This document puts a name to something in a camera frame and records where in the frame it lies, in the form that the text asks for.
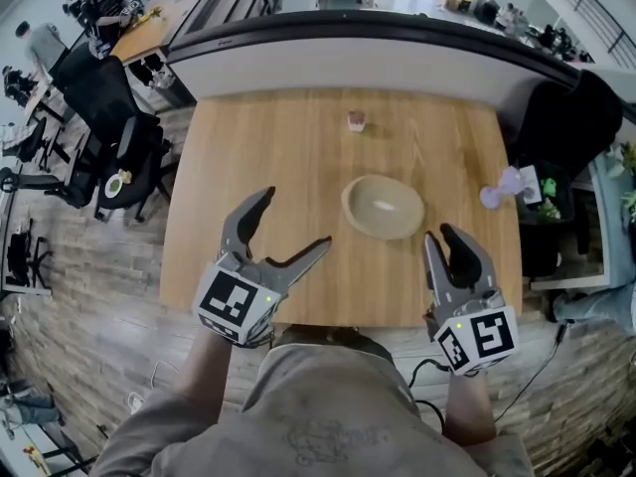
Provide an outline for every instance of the gray t-shirt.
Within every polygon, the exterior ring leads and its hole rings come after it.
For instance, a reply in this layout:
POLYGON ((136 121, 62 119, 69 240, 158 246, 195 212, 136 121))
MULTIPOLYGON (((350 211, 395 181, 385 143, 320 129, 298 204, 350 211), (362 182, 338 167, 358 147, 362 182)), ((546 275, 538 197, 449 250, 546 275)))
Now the gray t-shirt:
POLYGON ((516 435, 459 447, 424 424, 388 361, 334 346, 269 352, 242 413, 210 425, 155 393, 108 440, 91 476, 528 477, 516 435))
POLYGON ((31 31, 25 53, 31 62, 37 62, 48 72, 66 48, 55 25, 47 23, 31 31))

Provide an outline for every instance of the black office chair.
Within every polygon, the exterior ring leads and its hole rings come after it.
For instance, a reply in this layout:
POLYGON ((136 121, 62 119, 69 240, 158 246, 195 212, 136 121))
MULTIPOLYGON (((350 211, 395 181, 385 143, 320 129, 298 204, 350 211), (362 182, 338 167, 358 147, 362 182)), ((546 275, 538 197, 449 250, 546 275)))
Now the black office chair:
POLYGON ((509 159, 511 164, 521 156, 541 159, 574 180, 614 141, 622 121, 620 99, 594 73, 581 71, 574 88, 544 81, 530 96, 509 159))
POLYGON ((161 179, 177 168, 177 163, 161 167, 161 159, 171 145, 163 139, 159 118, 139 109, 117 57, 98 61, 67 86, 64 99, 104 146, 110 147, 101 156, 105 159, 99 174, 102 186, 95 216, 102 219, 100 207, 125 209, 140 203, 135 219, 142 221, 140 212, 146 199, 155 189, 166 197, 161 179), (106 198, 103 184, 119 170, 131 172, 132 183, 124 185, 114 198, 106 198))
MULTIPOLYGON (((3 150, 2 155, 15 156, 23 163, 31 162, 36 156, 36 154, 38 153, 38 150, 46 147, 48 143, 44 139, 44 133, 46 128, 47 128, 47 119, 46 117, 42 117, 42 119, 38 122, 38 125, 36 125, 35 129, 26 140, 24 140, 22 143, 18 145, 15 145, 13 147, 9 147, 3 150)), ((51 155, 50 153, 42 154, 42 157, 40 158, 40 162, 38 164, 38 167, 41 170, 47 170, 49 168, 50 155, 51 155)))
POLYGON ((81 209, 92 199, 108 151, 108 145, 104 145, 94 134, 87 133, 72 152, 64 179, 55 175, 17 174, 10 168, 2 168, 0 190, 5 193, 13 193, 18 189, 44 191, 46 196, 55 196, 81 209))
POLYGON ((155 189, 170 204, 171 197, 162 179, 175 172, 179 166, 179 161, 161 166, 161 161, 170 151, 172 144, 163 139, 163 129, 158 126, 146 132, 135 132, 135 126, 144 125, 147 125, 147 122, 143 123, 141 119, 128 120, 117 154, 104 169, 104 179, 110 178, 119 170, 124 170, 131 173, 132 181, 123 184, 114 198, 106 196, 106 186, 103 184, 97 195, 97 209, 128 209, 138 204, 135 213, 135 221, 138 223, 144 222, 141 211, 155 189))
POLYGON ((90 52, 88 43, 78 45, 62 61, 58 69, 57 84, 63 90, 89 71, 99 67, 99 59, 90 52))
POLYGON ((620 99, 594 73, 582 71, 577 85, 570 89, 545 81, 534 89, 515 145, 509 150, 511 164, 535 164, 541 170, 562 172, 557 181, 561 197, 569 199, 570 218, 525 221, 520 214, 523 274, 527 277, 553 275, 557 270, 558 241, 564 232, 574 230, 578 253, 589 249, 589 227, 584 204, 571 192, 571 182, 603 152, 616 137, 622 124, 620 99))
POLYGON ((47 256, 52 256, 53 252, 47 250, 40 254, 40 244, 46 242, 45 238, 38 237, 36 240, 36 248, 31 259, 31 227, 33 220, 29 220, 29 226, 25 232, 11 235, 11 241, 7 249, 7 266, 9 272, 13 275, 7 277, 7 281, 17 286, 31 286, 37 284, 40 279, 42 286, 48 288, 42 274, 40 265, 47 256))

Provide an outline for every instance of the wooden table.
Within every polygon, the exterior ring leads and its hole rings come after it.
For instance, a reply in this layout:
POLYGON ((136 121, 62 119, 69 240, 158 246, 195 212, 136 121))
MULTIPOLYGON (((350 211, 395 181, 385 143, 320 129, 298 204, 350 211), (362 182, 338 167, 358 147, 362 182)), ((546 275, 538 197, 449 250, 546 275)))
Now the wooden table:
POLYGON ((495 111, 462 100, 361 89, 278 90, 199 102, 177 173, 161 271, 161 302, 190 309, 215 259, 226 215, 276 186, 251 244, 256 259, 285 260, 333 236, 327 255, 290 292, 275 321, 339 326, 421 326, 430 305, 421 244, 452 223, 489 250, 505 299, 521 312, 517 211, 512 198, 484 209, 479 190, 507 166, 495 111), (363 134, 347 113, 368 116, 363 134), (413 238, 381 241, 355 231, 342 190, 361 175, 413 186, 426 206, 413 238))
POLYGON ((173 35, 198 2, 199 0, 150 0, 145 5, 146 11, 161 6, 161 16, 150 18, 136 28, 128 30, 119 39, 111 54, 117 56, 125 65, 152 54, 158 54, 165 61, 161 48, 170 43, 173 35))

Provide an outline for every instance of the beige bowl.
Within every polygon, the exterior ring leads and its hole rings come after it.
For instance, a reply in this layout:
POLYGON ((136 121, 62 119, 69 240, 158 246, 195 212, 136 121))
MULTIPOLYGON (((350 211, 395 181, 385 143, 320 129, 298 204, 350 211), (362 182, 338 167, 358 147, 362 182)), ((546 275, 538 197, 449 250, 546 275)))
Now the beige bowl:
POLYGON ((375 239, 407 239, 424 219, 424 204, 415 189, 389 177, 359 177, 342 192, 347 221, 375 239))

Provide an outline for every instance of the wooden floor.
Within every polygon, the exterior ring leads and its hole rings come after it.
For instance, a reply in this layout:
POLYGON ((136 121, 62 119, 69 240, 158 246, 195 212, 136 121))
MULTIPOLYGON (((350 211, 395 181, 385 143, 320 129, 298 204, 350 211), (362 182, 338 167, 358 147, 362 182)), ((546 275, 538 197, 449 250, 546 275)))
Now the wooden floor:
MULTIPOLYGON (((161 115, 176 155, 191 115, 191 109, 161 115)), ((75 118, 63 135, 65 146, 72 147, 83 130, 75 118)), ((64 165, 55 164, 56 171, 64 172, 64 165)), ((192 342, 190 315, 157 300, 168 207, 155 195, 144 224, 133 221, 132 211, 99 223, 91 207, 75 210, 38 192, 18 192, 14 207, 12 226, 30 215, 34 236, 46 237, 55 253, 45 270, 52 298, 12 295, 3 302, 5 314, 17 317, 15 364, 44 390, 54 389, 65 432, 92 456, 104 442, 97 426, 112 431, 128 415, 129 393, 149 393, 157 361, 179 367, 192 342)), ((542 302, 525 295, 521 352, 489 372, 496 415, 552 351, 557 327, 545 321, 542 302)), ((442 359, 423 329, 367 333, 389 348, 407 379, 422 358, 442 359)), ((537 475, 557 475, 584 461, 586 446, 607 424, 636 413, 629 366, 634 350, 635 340, 609 324, 570 327, 554 360, 498 422, 523 436, 537 475)), ((265 352, 234 350, 224 414, 234 414, 245 399, 265 352)), ((165 387, 174 373, 159 365, 155 385, 165 387)), ((447 375, 424 368, 414 395, 443 409, 447 382, 447 375)), ((422 414, 437 428, 431 411, 422 414)))

